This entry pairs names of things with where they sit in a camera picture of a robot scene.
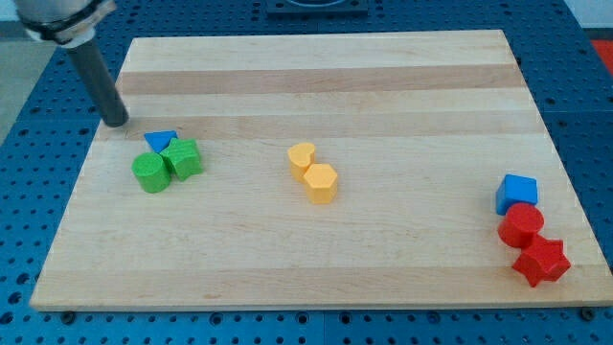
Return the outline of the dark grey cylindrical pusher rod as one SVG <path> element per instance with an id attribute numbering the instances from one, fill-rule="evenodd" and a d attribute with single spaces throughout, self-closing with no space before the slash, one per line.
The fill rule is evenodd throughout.
<path id="1" fill-rule="evenodd" d="M 68 48 L 67 55 L 82 83 L 108 127 L 121 127 L 128 122 L 128 112 L 116 88 L 95 39 Z"/>

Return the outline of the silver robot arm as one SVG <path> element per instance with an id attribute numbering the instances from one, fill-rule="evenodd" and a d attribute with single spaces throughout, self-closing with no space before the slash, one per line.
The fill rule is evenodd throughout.
<path id="1" fill-rule="evenodd" d="M 116 10 L 114 0 L 15 0 L 16 15 L 34 40 L 64 49 L 108 127 L 121 127 L 128 112 L 96 42 L 96 26 Z"/>

